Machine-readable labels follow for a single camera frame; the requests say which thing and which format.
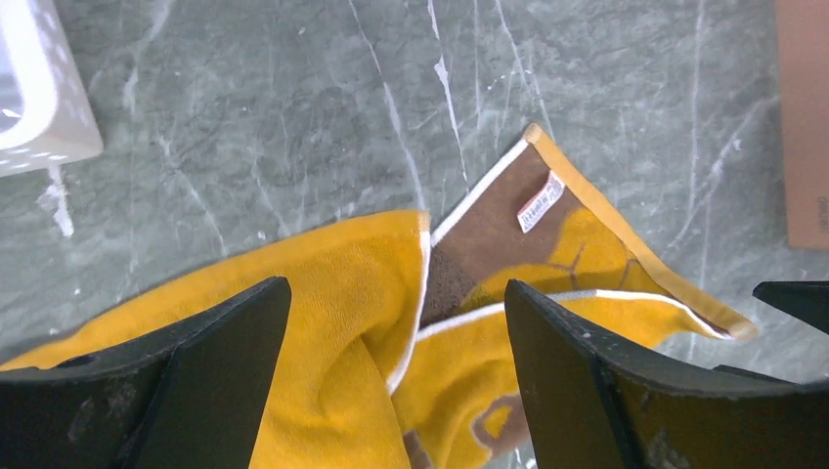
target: towel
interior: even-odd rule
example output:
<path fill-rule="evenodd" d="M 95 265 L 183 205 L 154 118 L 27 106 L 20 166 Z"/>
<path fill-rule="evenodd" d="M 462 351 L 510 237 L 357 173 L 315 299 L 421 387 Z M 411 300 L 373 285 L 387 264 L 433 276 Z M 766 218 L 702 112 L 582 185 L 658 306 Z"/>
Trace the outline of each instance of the towel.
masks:
<path fill-rule="evenodd" d="M 0 369 L 51 367 L 266 277 L 293 303 L 253 468 L 473 468 L 526 442 L 503 289 L 519 278 L 649 347 L 754 326 L 669 271 L 538 126 L 430 234 L 395 211 L 174 279 Z"/>

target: marble countertop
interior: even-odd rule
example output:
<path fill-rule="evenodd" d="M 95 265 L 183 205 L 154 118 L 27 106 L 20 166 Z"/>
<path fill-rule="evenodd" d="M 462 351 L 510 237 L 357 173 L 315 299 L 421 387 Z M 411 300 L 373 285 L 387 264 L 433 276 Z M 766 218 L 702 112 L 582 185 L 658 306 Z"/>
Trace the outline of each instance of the marble countertop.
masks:
<path fill-rule="evenodd" d="M 5 358 L 341 218 L 437 223 L 538 121 L 672 268 L 764 332 L 664 352 L 829 376 L 829 341 L 751 298 L 829 278 L 829 253 L 786 245 L 773 0 L 56 3 L 107 150 L 60 172 L 71 235 L 45 171 L 0 180 Z"/>

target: brown cardboard box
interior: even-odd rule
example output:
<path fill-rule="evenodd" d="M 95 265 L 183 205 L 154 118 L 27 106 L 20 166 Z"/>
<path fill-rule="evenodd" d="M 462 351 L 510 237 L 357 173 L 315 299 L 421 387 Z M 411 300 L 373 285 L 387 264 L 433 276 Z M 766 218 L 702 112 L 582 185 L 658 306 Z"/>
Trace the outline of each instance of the brown cardboard box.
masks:
<path fill-rule="evenodd" d="M 829 249 L 829 0 L 777 0 L 792 247 Z"/>

